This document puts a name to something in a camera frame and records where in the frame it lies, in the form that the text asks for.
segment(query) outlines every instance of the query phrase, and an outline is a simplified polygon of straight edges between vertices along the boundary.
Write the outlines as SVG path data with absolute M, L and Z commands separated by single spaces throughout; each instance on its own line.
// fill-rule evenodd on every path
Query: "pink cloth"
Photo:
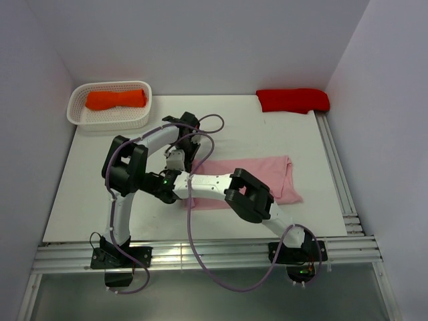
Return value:
M 265 183 L 278 204 L 302 202 L 303 198 L 293 188 L 292 162 L 288 156 L 265 158 L 206 160 L 195 174 L 224 175 L 236 168 L 245 169 Z M 225 201 L 216 199 L 193 199 L 192 209 L 228 209 Z

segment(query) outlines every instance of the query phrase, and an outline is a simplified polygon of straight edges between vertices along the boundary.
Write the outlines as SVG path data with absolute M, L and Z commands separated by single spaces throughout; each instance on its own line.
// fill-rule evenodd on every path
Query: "plastic basket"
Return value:
M 143 108 L 114 107 L 107 110 L 94 111 L 85 107 L 86 98 L 92 91 L 125 92 L 143 89 L 147 97 Z M 133 82 L 98 82 L 86 84 L 73 91 L 67 107 L 67 119 L 84 130 L 124 130 L 143 127 L 148 122 L 148 114 L 152 104 L 152 88 L 139 81 Z

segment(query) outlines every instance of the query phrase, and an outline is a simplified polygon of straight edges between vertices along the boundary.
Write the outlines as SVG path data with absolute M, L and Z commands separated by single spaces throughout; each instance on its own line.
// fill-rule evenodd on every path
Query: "orange towel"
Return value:
M 139 89 L 128 92 L 90 92 L 85 106 L 91 110 L 105 110 L 115 106 L 144 107 L 146 103 L 144 90 Z

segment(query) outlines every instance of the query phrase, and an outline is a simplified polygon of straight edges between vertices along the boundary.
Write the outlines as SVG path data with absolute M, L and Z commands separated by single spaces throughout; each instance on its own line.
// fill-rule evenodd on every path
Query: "gray wall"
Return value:
M 372 0 L 328 87 L 357 210 L 405 320 L 428 315 L 428 2 Z
M 368 0 L 27 0 L 79 83 L 155 94 L 324 89 Z
M 0 2 L 0 30 L 0 320 L 14 320 L 73 135 L 73 84 L 23 0 Z

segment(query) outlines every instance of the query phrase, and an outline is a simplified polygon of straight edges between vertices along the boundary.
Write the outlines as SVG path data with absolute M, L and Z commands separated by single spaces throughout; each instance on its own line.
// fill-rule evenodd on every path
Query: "white tabletop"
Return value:
M 318 236 L 346 235 L 313 112 L 262 113 L 256 96 L 155 96 L 144 128 L 122 132 L 77 129 L 43 241 L 87 241 L 91 232 L 104 232 L 110 204 L 101 168 L 112 139 L 118 134 L 135 136 L 158 125 L 161 118 L 180 117 L 184 111 L 198 118 L 211 113 L 224 117 L 225 128 L 213 135 L 216 149 L 211 159 L 288 155 L 294 166 L 294 186 L 304 202 L 281 208 Z M 207 119 L 201 128 L 210 130 L 218 125 L 217 119 Z M 201 143 L 198 158 L 210 147 L 206 138 Z M 149 158 L 146 170 L 158 173 L 164 166 L 160 150 Z M 231 209 L 194 211 L 192 227 L 195 239 L 275 236 L 261 224 L 243 221 Z M 186 240 L 186 211 L 180 201 L 167 205 L 139 191 L 132 206 L 130 232 L 135 241 Z

